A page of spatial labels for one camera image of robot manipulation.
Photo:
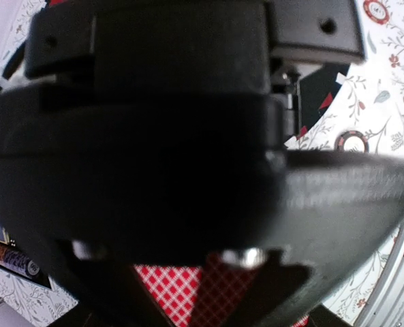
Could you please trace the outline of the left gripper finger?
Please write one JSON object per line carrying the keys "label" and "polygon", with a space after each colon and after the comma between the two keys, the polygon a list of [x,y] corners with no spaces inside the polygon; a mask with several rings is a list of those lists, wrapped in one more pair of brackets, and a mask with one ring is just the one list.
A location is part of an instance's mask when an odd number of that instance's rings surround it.
{"label": "left gripper finger", "polygon": [[351,325],[344,322],[324,305],[319,305],[309,314],[309,327],[351,327]]}

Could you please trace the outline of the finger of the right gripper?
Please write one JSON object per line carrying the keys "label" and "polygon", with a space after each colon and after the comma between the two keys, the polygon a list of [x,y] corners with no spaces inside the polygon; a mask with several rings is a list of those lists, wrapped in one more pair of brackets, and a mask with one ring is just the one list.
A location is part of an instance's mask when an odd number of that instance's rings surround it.
{"label": "finger of the right gripper", "polygon": [[404,220],[404,159],[267,152],[240,181],[230,249],[268,259],[230,326],[290,326],[360,267]]}

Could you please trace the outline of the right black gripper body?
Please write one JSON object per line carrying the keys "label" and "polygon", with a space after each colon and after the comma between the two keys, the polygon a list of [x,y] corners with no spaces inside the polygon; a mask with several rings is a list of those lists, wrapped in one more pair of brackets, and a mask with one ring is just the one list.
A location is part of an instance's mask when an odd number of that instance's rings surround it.
{"label": "right black gripper body", "polygon": [[65,1],[0,94],[0,223],[75,296],[121,264],[277,249],[294,64],[361,60],[353,1]]}

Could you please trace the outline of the dark red chip stack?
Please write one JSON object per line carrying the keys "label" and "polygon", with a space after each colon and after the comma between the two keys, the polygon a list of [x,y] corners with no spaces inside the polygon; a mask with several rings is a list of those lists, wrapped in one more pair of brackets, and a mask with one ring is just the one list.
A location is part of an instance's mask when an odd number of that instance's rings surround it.
{"label": "dark red chip stack", "polygon": [[335,140],[335,150],[341,152],[368,153],[369,143],[363,133],[356,130],[345,131]]}

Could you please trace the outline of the red playing card deck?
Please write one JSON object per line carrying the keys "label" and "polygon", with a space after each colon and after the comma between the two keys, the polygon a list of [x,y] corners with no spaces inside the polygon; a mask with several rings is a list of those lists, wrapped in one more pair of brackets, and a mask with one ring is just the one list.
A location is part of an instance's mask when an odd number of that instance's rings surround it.
{"label": "red playing card deck", "polygon": [[203,267],[135,265],[145,288],[175,326],[221,326],[259,269],[232,268],[211,254]]}

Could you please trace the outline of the orange chip stack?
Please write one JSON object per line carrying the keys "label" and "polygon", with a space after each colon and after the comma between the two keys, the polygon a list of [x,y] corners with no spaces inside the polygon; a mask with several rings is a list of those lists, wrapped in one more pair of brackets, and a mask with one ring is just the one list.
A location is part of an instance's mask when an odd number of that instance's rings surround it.
{"label": "orange chip stack", "polygon": [[363,8],[366,15],[375,23],[384,25],[390,20],[390,14],[384,4],[376,0],[365,0]]}

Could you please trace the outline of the round red black poker mat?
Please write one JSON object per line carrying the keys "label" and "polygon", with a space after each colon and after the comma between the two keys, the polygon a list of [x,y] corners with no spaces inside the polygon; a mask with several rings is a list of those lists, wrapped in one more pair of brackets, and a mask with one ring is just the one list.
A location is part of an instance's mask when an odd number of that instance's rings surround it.
{"label": "round red black poker mat", "polygon": [[330,79],[362,56],[351,1],[67,1],[23,48],[34,83],[0,94],[8,140],[134,144],[294,136]]}

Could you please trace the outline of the floral white table cloth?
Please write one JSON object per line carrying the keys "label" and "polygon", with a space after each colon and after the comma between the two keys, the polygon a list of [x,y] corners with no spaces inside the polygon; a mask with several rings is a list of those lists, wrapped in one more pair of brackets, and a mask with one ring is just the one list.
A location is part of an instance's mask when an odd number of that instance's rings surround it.
{"label": "floral white table cloth", "polygon": [[[345,131],[364,134],[372,154],[404,158],[404,1],[379,1],[390,20],[379,25],[361,8],[367,60],[330,79],[333,92],[309,109],[303,131],[287,141],[290,149],[335,149]],[[381,277],[400,228],[324,301],[324,306],[351,326],[368,303]],[[3,316],[11,326],[48,326],[78,308],[62,287],[52,290],[22,281],[0,269]]]}

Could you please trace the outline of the aluminium poker case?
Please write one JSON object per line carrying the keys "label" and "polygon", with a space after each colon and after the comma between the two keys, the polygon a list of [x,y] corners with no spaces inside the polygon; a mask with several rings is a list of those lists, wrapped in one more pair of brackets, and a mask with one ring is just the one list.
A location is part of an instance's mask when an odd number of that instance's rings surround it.
{"label": "aluminium poker case", "polygon": [[52,290],[49,276],[17,245],[7,230],[0,224],[0,269],[9,275],[20,277]]}

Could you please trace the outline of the left chip row in case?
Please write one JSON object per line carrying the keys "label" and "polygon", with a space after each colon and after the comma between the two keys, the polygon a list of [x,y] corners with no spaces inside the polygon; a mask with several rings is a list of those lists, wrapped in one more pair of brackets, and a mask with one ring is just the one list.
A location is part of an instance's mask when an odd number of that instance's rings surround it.
{"label": "left chip row in case", "polygon": [[39,266],[27,255],[1,243],[0,266],[30,279],[35,279],[41,273]]}

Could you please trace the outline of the front aluminium rail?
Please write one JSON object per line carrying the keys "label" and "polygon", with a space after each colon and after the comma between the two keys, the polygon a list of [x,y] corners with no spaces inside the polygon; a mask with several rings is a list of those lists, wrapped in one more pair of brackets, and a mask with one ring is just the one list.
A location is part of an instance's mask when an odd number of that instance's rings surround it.
{"label": "front aluminium rail", "polygon": [[404,326],[404,224],[387,265],[355,326]]}

